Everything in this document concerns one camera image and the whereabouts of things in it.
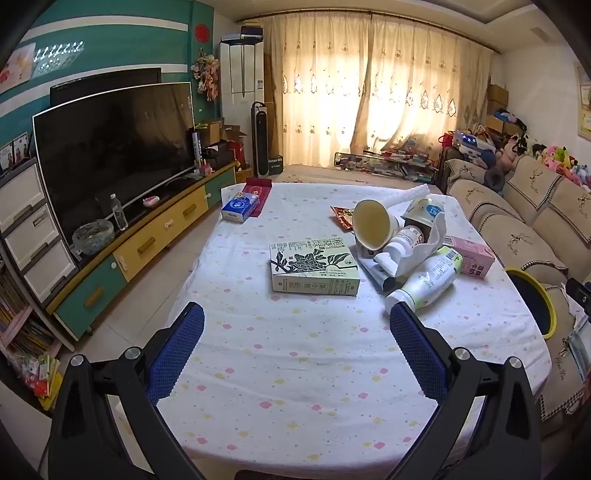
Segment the white drawer unit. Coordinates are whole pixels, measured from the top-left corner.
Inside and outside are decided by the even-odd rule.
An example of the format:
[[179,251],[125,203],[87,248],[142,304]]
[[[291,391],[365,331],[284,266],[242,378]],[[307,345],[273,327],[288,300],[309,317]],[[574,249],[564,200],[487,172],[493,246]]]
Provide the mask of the white drawer unit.
[[50,302],[77,272],[34,160],[1,180],[1,238],[41,304]]

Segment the blue tissue pack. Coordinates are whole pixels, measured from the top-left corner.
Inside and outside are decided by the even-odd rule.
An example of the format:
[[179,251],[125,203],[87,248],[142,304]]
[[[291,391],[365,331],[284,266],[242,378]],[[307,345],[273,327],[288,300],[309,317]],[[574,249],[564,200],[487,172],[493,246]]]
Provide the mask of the blue tissue pack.
[[245,223],[259,206],[259,196],[250,192],[239,192],[232,197],[221,209],[223,220],[232,223]]

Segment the black television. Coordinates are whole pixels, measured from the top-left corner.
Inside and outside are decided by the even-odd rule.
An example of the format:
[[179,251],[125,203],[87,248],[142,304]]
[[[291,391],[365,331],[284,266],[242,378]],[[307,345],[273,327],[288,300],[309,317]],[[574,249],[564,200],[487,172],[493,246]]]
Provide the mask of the black television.
[[186,82],[93,94],[32,118],[38,165],[66,242],[194,165]]

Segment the framed wall picture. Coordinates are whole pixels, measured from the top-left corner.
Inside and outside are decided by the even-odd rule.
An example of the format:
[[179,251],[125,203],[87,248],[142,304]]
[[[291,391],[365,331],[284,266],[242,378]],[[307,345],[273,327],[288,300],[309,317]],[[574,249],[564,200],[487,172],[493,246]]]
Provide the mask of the framed wall picture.
[[575,64],[575,71],[578,84],[579,113],[578,113],[578,135],[586,140],[591,139],[591,81],[585,69],[580,63]]

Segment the pink milk carton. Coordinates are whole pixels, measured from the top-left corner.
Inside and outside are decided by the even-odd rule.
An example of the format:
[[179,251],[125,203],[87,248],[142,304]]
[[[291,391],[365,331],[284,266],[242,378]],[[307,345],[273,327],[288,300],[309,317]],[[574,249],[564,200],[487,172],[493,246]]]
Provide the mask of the pink milk carton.
[[455,249],[462,257],[461,273],[484,279],[495,262],[494,253],[485,245],[470,240],[446,236],[444,246]]

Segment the white green drink bottle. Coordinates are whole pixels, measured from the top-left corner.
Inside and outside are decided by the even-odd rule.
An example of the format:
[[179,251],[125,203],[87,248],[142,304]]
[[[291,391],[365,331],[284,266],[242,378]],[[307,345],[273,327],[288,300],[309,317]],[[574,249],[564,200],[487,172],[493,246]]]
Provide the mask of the white green drink bottle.
[[385,300],[387,313],[394,305],[406,304],[414,313],[435,302],[455,281],[462,270],[463,257],[444,246],[423,261],[405,284]]

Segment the pile of books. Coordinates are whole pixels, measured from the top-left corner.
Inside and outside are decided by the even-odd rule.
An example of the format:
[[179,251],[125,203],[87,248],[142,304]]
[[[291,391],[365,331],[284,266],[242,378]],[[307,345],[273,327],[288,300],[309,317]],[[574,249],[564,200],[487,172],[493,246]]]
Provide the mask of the pile of books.
[[414,141],[388,151],[363,150],[360,154],[335,152],[334,166],[341,170],[434,184],[438,164],[420,151]]

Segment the red envelope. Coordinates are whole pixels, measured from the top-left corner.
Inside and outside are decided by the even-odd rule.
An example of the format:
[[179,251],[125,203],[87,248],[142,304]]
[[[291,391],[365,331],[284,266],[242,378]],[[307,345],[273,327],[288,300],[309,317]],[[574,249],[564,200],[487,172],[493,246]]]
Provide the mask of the red envelope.
[[250,216],[259,217],[260,213],[263,211],[266,199],[270,195],[271,188],[273,188],[273,182],[271,182],[270,178],[250,177],[246,179],[242,191],[256,195],[259,198],[259,202],[257,202],[256,208],[253,209]]

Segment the white blue paper bowl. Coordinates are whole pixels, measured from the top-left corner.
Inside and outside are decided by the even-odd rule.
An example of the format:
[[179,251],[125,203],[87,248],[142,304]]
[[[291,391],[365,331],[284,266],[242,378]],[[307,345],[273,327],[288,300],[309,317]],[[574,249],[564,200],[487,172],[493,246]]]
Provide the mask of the white blue paper bowl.
[[416,223],[432,227],[436,217],[444,212],[441,202],[430,197],[417,198],[411,202],[402,218],[406,224]]

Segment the black tower fan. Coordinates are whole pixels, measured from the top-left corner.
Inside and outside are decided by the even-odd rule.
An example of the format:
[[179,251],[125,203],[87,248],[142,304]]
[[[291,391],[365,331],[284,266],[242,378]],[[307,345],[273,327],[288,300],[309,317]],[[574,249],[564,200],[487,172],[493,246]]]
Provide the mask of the black tower fan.
[[250,109],[252,115],[252,163],[256,177],[269,176],[269,132],[267,131],[266,104],[256,101]]

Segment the beige sofa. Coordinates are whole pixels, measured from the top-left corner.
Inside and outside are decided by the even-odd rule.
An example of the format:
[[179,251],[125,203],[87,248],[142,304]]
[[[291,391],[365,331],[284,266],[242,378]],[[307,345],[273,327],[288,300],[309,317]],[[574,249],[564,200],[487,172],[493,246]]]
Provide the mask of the beige sofa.
[[590,195],[528,156],[518,160],[501,192],[486,186],[483,168],[451,159],[442,189],[459,202],[502,266],[534,277],[556,310],[557,328],[547,342],[552,367],[540,400],[548,436],[565,426],[585,396],[567,347],[575,317],[563,288],[570,279],[590,279]]

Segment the clear water bottle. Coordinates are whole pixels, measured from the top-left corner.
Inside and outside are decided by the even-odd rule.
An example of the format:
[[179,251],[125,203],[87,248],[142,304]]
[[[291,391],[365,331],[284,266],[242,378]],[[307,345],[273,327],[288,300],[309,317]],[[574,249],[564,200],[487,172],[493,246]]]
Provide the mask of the clear water bottle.
[[125,231],[128,228],[128,222],[126,220],[122,205],[115,194],[110,195],[111,210],[115,223],[120,231]]

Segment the red snack wrapper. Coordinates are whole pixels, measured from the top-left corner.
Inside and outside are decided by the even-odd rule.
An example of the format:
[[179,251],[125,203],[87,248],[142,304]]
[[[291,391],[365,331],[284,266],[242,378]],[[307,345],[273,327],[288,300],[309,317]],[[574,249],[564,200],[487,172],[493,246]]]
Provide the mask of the red snack wrapper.
[[335,207],[332,206],[332,213],[335,215],[335,219],[341,225],[342,230],[352,231],[353,230],[353,209]]

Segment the white dotted tablecloth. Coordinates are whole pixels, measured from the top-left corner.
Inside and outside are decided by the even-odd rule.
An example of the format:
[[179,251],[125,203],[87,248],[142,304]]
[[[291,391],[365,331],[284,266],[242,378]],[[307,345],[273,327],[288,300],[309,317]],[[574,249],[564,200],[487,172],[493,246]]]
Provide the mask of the white dotted tablecloth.
[[277,183],[263,212],[218,220],[174,304],[204,308],[197,347],[158,409],[186,453],[304,478],[369,478],[406,454],[435,410],[367,275],[353,296],[273,291],[270,246],[339,238],[335,206],[388,188]]

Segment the plush toy pile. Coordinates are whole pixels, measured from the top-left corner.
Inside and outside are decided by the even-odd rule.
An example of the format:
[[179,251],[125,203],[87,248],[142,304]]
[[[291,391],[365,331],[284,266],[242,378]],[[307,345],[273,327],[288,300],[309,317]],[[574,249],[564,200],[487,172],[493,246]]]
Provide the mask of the plush toy pile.
[[496,153],[507,172],[514,171],[518,161],[526,156],[590,192],[590,167],[580,163],[566,147],[546,146],[529,135],[522,134],[509,137]]

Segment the artificial flower decoration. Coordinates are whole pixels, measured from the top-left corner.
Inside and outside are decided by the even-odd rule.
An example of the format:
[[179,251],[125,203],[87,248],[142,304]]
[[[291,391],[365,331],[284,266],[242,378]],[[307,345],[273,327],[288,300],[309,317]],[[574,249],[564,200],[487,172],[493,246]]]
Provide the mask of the artificial flower decoration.
[[199,50],[197,60],[191,65],[192,77],[197,81],[197,93],[214,102],[219,96],[219,70],[221,62],[212,54]]

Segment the green white tea box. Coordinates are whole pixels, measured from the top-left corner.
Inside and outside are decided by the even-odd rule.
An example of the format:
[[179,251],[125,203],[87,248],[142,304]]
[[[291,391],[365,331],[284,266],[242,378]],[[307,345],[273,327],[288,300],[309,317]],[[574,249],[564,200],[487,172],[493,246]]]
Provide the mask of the green white tea box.
[[280,293],[356,296],[360,273],[342,238],[270,244],[273,290]]

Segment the white paper cup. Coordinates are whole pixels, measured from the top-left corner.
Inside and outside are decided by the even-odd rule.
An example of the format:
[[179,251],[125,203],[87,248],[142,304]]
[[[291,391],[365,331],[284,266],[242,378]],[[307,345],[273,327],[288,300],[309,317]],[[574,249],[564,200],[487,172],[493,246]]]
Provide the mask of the white paper cup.
[[400,222],[389,211],[399,203],[394,196],[384,200],[365,199],[353,209],[353,234],[370,251],[379,251],[400,230]]

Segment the white supplement bottle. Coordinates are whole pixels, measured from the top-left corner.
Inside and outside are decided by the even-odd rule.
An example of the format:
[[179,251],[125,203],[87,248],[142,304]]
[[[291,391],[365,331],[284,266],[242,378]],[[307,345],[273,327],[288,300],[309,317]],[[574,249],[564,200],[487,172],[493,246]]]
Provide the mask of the white supplement bottle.
[[424,242],[421,229],[410,225],[401,228],[390,242],[374,257],[374,260],[391,277],[398,271],[403,258],[410,257],[413,250]]

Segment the cream curtains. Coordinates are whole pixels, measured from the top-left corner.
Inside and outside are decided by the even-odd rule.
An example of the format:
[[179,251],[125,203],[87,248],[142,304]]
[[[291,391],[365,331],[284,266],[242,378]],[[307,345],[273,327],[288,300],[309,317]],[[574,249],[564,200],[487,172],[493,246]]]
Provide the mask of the cream curtains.
[[412,147],[430,158],[440,137],[484,116],[492,50],[390,16],[308,11],[263,17],[287,165],[332,165],[335,153]]

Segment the glass ashtray bowl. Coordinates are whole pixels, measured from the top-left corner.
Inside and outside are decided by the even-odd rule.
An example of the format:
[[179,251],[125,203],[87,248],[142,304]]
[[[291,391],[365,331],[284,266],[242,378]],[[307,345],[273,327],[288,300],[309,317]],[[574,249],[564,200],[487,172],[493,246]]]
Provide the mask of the glass ashtray bowl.
[[76,229],[72,236],[76,250],[93,256],[103,250],[114,239],[114,227],[108,220],[97,220]]

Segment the green yellow tv cabinet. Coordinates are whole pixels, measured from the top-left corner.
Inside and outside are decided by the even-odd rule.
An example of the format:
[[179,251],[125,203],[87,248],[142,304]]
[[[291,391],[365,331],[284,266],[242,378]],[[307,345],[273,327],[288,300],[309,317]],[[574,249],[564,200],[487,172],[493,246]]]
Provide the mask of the green yellow tv cabinet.
[[47,312],[79,340],[162,250],[221,203],[221,190],[236,183],[236,166],[232,162],[159,202],[76,273]]

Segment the yellow rimmed trash bin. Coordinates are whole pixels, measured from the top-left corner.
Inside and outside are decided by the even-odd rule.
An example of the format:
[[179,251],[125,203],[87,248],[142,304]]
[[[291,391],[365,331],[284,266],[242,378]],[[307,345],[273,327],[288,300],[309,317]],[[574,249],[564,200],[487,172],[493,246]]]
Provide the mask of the yellow rimmed trash bin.
[[543,338],[549,340],[557,328],[557,313],[543,285],[523,270],[507,268],[505,272],[528,307]]

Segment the floral floor mattress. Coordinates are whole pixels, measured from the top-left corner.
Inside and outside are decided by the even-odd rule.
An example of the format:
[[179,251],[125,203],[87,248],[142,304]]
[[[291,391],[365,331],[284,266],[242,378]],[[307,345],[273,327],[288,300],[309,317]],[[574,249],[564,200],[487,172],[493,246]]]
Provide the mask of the floral floor mattress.
[[363,188],[380,188],[387,190],[409,190],[420,186],[420,183],[398,177],[386,177],[360,171],[339,170],[338,168],[321,168],[305,165],[289,165],[280,175],[271,177],[273,183],[303,183],[349,185]]

